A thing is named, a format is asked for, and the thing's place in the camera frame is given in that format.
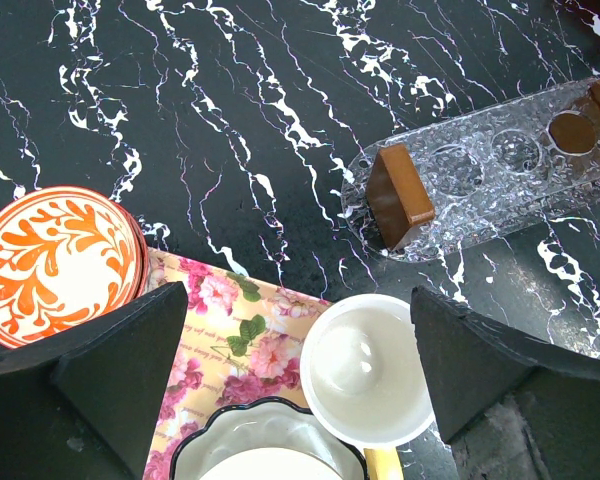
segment black marble surface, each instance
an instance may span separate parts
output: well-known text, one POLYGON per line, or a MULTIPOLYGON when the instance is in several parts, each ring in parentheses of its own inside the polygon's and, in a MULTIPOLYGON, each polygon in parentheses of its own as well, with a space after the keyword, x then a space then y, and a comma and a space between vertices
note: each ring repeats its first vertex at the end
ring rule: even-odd
MULTIPOLYGON (((0 0, 0 208, 81 185, 155 247, 329 300, 428 283, 600 358, 600 203, 404 264, 338 198, 368 144, 592 75, 596 0, 0 0)), ((435 428, 401 451, 454 478, 435 428)))

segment white cup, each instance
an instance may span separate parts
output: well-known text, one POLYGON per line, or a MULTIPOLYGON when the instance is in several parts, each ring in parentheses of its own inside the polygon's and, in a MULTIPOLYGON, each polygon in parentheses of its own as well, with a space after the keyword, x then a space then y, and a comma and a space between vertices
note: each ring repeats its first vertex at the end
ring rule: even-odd
POLYGON ((300 359, 307 403, 341 440, 366 449, 407 443, 433 422, 409 304, 349 297, 311 327, 300 359))

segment transparent holder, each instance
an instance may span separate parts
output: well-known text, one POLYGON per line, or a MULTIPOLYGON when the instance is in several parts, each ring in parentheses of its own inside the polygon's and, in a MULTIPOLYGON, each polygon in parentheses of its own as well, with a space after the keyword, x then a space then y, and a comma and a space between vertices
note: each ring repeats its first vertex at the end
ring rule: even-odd
POLYGON ((600 109, 570 82, 469 115, 395 135, 367 147, 342 183, 343 217, 362 243, 384 256, 424 262, 600 201, 600 109), (583 116, 593 148, 561 150, 549 134, 558 114, 583 116), (405 248, 388 251, 365 197, 376 153, 403 143, 436 209, 405 248))

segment white round lid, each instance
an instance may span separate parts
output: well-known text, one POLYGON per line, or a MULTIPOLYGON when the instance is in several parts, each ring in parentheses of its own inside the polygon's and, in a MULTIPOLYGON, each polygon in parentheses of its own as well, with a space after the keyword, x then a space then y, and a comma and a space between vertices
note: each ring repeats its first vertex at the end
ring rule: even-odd
POLYGON ((201 480, 342 480, 328 465, 306 453, 286 448, 257 448, 233 455, 201 480))

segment circular slot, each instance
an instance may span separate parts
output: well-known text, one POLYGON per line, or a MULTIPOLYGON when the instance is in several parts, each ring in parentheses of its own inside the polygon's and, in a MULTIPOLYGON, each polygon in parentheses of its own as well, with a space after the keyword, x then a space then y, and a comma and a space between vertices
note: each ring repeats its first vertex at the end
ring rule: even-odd
POLYGON ((527 173, 540 163, 538 144, 520 130, 503 130, 491 141, 491 152, 507 170, 527 173))
POLYGON ((551 120, 549 134, 556 147, 570 155, 590 152, 596 144, 591 120, 575 111, 561 112, 551 120))
POLYGON ((431 156, 427 176, 442 193, 466 197, 484 181, 480 163, 459 145, 446 145, 431 156))

